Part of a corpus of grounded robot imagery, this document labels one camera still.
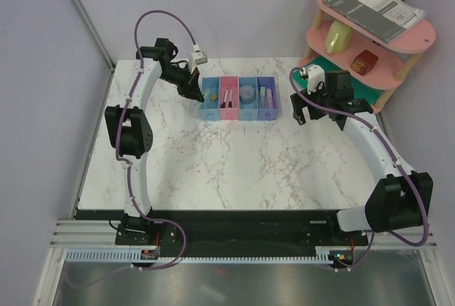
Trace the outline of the pink highlighter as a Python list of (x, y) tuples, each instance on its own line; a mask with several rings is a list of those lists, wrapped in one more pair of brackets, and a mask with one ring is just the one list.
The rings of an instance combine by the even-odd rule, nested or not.
[(271, 88), (266, 89), (266, 96), (267, 96), (267, 108), (274, 109), (274, 96), (273, 96), (273, 91)]

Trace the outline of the purple drawer box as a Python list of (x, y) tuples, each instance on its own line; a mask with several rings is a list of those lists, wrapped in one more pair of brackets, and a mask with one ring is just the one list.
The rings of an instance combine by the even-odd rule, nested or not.
[(259, 107), (259, 88), (265, 86), (271, 88), (274, 96), (274, 109), (267, 108), (267, 96), (266, 96), (266, 107), (264, 109), (258, 110), (258, 120), (262, 121), (273, 121), (278, 118), (279, 114), (279, 93), (277, 91), (277, 84), (275, 77), (257, 77), (257, 87), (258, 87), (258, 107)]

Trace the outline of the light blue drawer box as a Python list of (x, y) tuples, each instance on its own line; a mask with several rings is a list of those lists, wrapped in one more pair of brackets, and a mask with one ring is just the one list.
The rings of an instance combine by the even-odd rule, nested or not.
[[(220, 120), (220, 78), (219, 77), (205, 77), (202, 79), (202, 93), (209, 90), (209, 96), (201, 106), (200, 118), (205, 121), (219, 121)], [(218, 99), (212, 101), (211, 95), (217, 94)]]

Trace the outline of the long green highlighter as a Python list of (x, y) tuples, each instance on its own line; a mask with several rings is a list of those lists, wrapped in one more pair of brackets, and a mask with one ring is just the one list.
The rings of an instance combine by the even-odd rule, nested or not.
[(264, 109), (266, 107), (266, 92), (267, 89), (265, 86), (259, 88), (259, 108)]

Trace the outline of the pink drawer box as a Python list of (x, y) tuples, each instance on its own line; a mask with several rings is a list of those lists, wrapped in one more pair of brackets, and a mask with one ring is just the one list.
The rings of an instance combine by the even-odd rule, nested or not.
[(232, 108), (228, 108), (229, 93), (226, 108), (220, 109), (221, 120), (237, 120), (239, 118), (239, 78), (237, 76), (220, 77), (220, 105), (226, 88), (233, 88)]

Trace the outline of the blue whiteboard marker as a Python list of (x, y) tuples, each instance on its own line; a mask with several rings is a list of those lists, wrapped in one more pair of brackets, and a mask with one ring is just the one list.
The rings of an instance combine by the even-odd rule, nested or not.
[(230, 90), (229, 88), (226, 88), (225, 91), (224, 91), (223, 101), (222, 101), (222, 103), (220, 105), (220, 109), (226, 108), (229, 90)]

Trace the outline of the teal blue drawer box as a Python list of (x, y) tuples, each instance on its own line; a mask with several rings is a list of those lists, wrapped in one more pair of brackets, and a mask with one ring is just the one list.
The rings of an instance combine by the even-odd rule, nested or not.
[(239, 120), (242, 121), (255, 121), (258, 116), (258, 92), (257, 92), (257, 79), (256, 77), (239, 77), (239, 89), (243, 85), (251, 85), (255, 89), (255, 100), (249, 105), (239, 104)]

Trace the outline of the jar of rubber bands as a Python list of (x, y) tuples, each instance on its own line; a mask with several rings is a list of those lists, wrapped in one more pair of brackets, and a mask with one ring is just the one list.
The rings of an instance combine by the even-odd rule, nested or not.
[(240, 102), (243, 105), (249, 105), (255, 100), (255, 89), (251, 85), (243, 85), (239, 89)]

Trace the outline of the small green highlighter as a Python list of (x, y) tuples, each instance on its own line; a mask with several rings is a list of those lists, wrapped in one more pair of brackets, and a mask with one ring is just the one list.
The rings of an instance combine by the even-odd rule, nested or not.
[(195, 109), (199, 110), (199, 109), (201, 108), (201, 106), (203, 105), (203, 103), (205, 102), (205, 100), (207, 99), (207, 97), (209, 96), (209, 93), (210, 93), (209, 90), (205, 90), (205, 91), (203, 92), (202, 100), (201, 100), (201, 101), (198, 101), (198, 102), (195, 104)]

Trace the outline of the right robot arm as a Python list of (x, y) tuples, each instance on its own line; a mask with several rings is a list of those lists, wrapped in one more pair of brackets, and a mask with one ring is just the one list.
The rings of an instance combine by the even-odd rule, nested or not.
[(380, 129), (372, 106), (356, 98), (349, 72), (325, 72), (318, 65), (293, 68), (295, 77), (306, 81), (306, 88), (291, 95), (293, 117), (304, 125), (304, 113), (311, 120), (329, 117), (360, 150), (375, 180), (375, 188), (364, 206), (342, 209), (337, 220), (326, 226), (327, 239), (336, 245), (344, 243), (351, 231), (388, 232), (396, 236), (402, 229), (422, 227), (421, 246), (429, 235), (428, 213), (433, 180), (426, 172), (417, 172), (408, 164)]

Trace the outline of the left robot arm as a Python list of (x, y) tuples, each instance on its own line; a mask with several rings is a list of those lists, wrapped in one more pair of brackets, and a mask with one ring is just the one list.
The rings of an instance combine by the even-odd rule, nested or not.
[(137, 67), (127, 94), (120, 103), (105, 109), (109, 142), (122, 165), (126, 189), (124, 214), (117, 227), (118, 245), (149, 245), (157, 234), (146, 180), (147, 155), (154, 139), (146, 106), (156, 82), (164, 80), (175, 85), (180, 96), (204, 101), (198, 65), (207, 62), (206, 54), (193, 44), (183, 67), (174, 60), (177, 54), (178, 48), (167, 38), (157, 38), (153, 46), (137, 47)]

